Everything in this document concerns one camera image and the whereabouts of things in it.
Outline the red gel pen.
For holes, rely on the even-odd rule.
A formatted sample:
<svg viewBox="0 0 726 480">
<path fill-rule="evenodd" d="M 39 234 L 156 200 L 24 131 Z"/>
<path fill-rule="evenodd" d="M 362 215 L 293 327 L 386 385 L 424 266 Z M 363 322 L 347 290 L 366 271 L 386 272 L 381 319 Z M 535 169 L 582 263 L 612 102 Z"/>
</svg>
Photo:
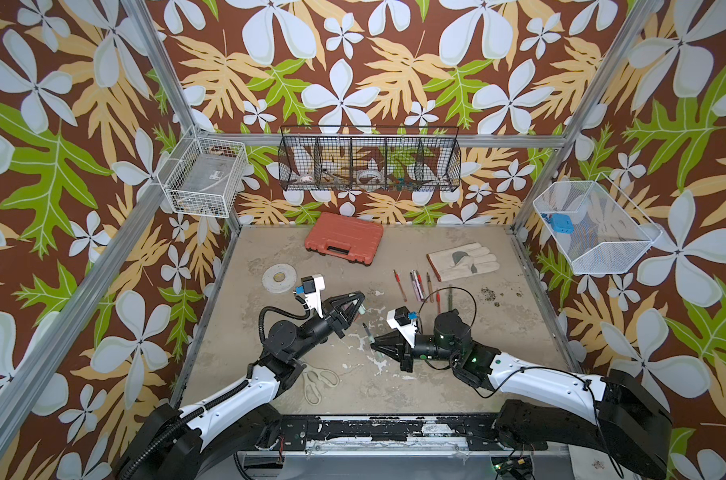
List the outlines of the red gel pen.
<svg viewBox="0 0 726 480">
<path fill-rule="evenodd" d="M 408 302 L 408 297 L 407 297 L 406 292 L 405 292 L 405 290 L 403 288 L 402 281 L 401 281 L 401 277 L 400 277 L 400 275 L 398 274 L 398 272 L 395 269 L 393 269 L 393 275 L 394 275 L 396 284 L 398 286 L 400 295 L 402 297 L 402 300 L 404 302 Z"/>
</svg>

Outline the tan brown pen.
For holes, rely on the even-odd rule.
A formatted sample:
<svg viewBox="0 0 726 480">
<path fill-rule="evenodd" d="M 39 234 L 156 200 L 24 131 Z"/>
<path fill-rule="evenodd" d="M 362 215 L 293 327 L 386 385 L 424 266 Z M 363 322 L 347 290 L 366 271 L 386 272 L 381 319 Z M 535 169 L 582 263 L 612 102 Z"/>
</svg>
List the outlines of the tan brown pen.
<svg viewBox="0 0 726 480">
<path fill-rule="evenodd" d="M 427 274 L 426 274 L 426 281 L 427 281 L 427 287 L 428 287 L 428 293 L 429 293 L 428 300 L 430 303 L 434 303 L 435 302 L 435 296 L 434 296 L 435 291 L 433 289 L 431 276 L 430 276 L 429 272 L 427 272 Z"/>
</svg>

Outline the pink marker pen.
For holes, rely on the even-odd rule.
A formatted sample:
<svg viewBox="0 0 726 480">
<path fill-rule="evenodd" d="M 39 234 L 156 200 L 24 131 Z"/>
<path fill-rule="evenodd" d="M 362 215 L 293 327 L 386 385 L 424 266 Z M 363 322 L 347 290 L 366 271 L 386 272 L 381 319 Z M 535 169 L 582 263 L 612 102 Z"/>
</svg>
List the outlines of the pink marker pen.
<svg viewBox="0 0 726 480">
<path fill-rule="evenodd" d="M 410 282 L 411 282 L 412 288 L 414 290 L 415 298 L 417 301 L 421 302 L 418 291 L 417 291 L 417 284 L 415 282 L 414 270 L 411 270 L 409 272 L 409 277 L 410 277 Z"/>
</svg>

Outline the light green pen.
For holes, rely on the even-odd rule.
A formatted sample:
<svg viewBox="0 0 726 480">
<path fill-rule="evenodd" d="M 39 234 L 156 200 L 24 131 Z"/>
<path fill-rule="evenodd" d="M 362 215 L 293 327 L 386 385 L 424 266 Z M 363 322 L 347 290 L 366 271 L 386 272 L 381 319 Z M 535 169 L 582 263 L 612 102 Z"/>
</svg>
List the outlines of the light green pen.
<svg viewBox="0 0 726 480">
<path fill-rule="evenodd" d="M 370 330 L 369 326 L 366 323 L 362 323 L 362 326 L 366 332 L 366 336 L 368 338 L 369 345 L 371 346 L 371 348 L 373 348 L 373 344 L 375 343 L 375 337 L 374 337 L 372 331 Z"/>
</svg>

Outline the brown white marker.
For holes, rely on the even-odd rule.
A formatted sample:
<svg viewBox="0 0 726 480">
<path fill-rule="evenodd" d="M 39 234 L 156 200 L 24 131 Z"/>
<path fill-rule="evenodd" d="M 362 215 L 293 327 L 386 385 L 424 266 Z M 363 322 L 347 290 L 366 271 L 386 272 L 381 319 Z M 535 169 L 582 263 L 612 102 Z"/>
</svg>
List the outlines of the brown white marker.
<svg viewBox="0 0 726 480">
<path fill-rule="evenodd" d="M 419 275 L 419 272 L 417 270 L 412 270 L 410 272 L 413 288 L 415 291 L 415 295 L 419 301 L 423 301 L 425 299 L 424 289 L 423 289 L 423 283 L 421 280 L 421 277 Z"/>
</svg>

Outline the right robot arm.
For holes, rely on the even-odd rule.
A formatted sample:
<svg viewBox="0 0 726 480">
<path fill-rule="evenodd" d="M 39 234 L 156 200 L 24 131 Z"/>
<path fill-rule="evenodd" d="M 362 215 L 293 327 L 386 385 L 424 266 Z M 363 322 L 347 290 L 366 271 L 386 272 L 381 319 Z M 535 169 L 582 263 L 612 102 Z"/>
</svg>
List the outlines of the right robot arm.
<svg viewBox="0 0 726 480">
<path fill-rule="evenodd" d="M 443 312 L 430 334 L 416 313 L 391 310 L 390 332 L 373 339 L 373 350 L 411 372 L 415 360 L 442 360 L 474 391 L 505 393 L 492 431 L 509 447 L 555 442 L 605 453 L 647 479 L 667 475 L 672 418 L 628 373 L 577 374 L 523 361 L 471 336 L 455 310 Z"/>
</svg>

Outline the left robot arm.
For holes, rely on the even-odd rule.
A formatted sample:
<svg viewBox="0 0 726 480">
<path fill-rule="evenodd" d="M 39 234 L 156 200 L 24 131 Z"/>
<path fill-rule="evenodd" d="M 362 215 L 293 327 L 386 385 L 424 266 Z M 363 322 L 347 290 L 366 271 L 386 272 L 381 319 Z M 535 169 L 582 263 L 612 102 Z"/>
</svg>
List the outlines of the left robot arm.
<svg viewBox="0 0 726 480">
<path fill-rule="evenodd" d="M 306 366 L 301 362 L 335 334 L 342 338 L 360 314 L 365 294 L 332 296 L 312 307 L 297 294 L 304 312 L 276 306 L 259 312 L 262 351 L 245 376 L 217 393 L 180 409 L 157 407 L 124 454 L 113 464 L 116 479 L 195 479 L 210 445 L 233 436 L 236 423 L 290 389 Z"/>
</svg>

